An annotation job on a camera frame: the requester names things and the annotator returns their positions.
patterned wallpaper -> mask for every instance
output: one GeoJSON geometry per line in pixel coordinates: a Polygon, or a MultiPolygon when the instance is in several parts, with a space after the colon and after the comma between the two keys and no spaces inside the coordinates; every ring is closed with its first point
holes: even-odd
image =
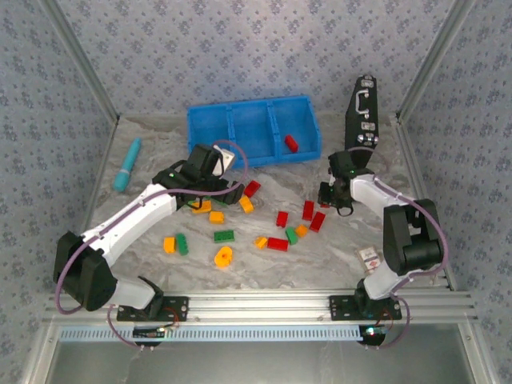
{"type": "Polygon", "coordinates": [[[407,122],[462,289],[512,382],[512,3],[477,2],[407,122]]]}
{"type": "Polygon", "coordinates": [[[0,382],[18,382],[111,124],[38,2],[0,5],[0,382]]]}
{"type": "Polygon", "coordinates": [[[60,1],[120,114],[308,94],[344,112],[357,76],[395,111],[453,0],[60,1]]]}

red block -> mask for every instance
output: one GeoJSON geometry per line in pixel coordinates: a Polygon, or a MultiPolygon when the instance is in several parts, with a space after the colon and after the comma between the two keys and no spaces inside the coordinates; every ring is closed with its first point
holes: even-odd
{"type": "Polygon", "coordinates": [[[323,214],[322,212],[317,212],[314,215],[313,221],[311,222],[310,230],[314,232],[319,232],[324,218],[326,218],[325,214],[323,214]]]}
{"type": "Polygon", "coordinates": [[[281,238],[269,238],[269,241],[266,244],[267,248],[271,248],[272,250],[288,250],[288,240],[282,240],[281,238]]]}
{"type": "Polygon", "coordinates": [[[283,228],[286,226],[286,222],[288,221],[288,212],[278,212],[278,219],[276,220],[276,226],[282,226],[283,228]]]}
{"type": "Polygon", "coordinates": [[[288,146],[288,148],[290,148],[290,150],[293,153],[298,151],[298,144],[291,134],[285,136],[285,144],[288,146]]]}
{"type": "Polygon", "coordinates": [[[244,195],[248,198],[252,198],[253,194],[256,193],[257,190],[259,190],[259,187],[262,186],[259,182],[252,181],[249,183],[248,186],[246,186],[246,190],[243,191],[244,195]]]}
{"type": "Polygon", "coordinates": [[[310,200],[306,200],[304,202],[304,211],[302,212],[302,220],[311,221],[313,219],[313,210],[314,210],[314,202],[312,202],[310,200]]]}

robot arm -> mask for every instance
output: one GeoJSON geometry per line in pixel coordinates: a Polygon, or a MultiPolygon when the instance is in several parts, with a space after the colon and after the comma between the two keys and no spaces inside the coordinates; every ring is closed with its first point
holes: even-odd
{"type": "MultiPolygon", "coordinates": [[[[58,241],[54,281],[77,248],[91,242],[80,253],[63,280],[63,287],[86,310],[105,304],[131,306],[152,318],[160,311],[163,293],[149,280],[114,276],[110,270],[122,252],[155,223],[172,215],[197,195],[224,191],[228,181],[221,179],[234,162],[234,154],[217,146],[196,146],[188,160],[160,171],[153,182],[114,216],[81,236],[68,232],[58,241]]],[[[240,184],[218,199],[227,204],[237,202],[244,185],[240,184]]]]}
{"type": "MultiPolygon", "coordinates": [[[[360,202],[383,220],[384,260],[360,282],[356,296],[363,297],[364,302],[388,298],[403,280],[442,261],[437,231],[423,214],[398,198],[399,192],[380,182],[367,168],[358,169],[348,151],[332,154],[329,163],[331,179],[321,183],[318,202],[335,206],[338,212],[350,209],[349,214],[354,210],[352,202],[360,202]],[[417,233],[412,234],[410,227],[417,233]]],[[[415,202],[438,222],[431,200],[415,202]]]]}

blue storage tray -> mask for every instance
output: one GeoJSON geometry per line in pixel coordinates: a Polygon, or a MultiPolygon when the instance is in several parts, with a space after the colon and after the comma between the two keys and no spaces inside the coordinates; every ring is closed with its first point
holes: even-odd
{"type": "MultiPolygon", "coordinates": [[[[237,143],[250,166],[304,162],[322,154],[322,135],[307,96],[230,102],[188,109],[189,152],[196,144],[211,145],[224,138],[237,143]],[[292,153],[285,144],[291,134],[298,144],[292,153]]],[[[237,154],[234,168],[243,166],[237,154]]]]}

glass panel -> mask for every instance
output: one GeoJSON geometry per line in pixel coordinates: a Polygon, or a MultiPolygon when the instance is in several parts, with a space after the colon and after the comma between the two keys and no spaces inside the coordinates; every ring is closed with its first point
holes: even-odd
{"type": "MultiPolygon", "coordinates": [[[[389,340],[399,331],[395,326],[389,340]]],[[[474,382],[457,326],[412,326],[389,350],[356,342],[168,342],[161,348],[61,343],[48,383],[474,382]]]]}

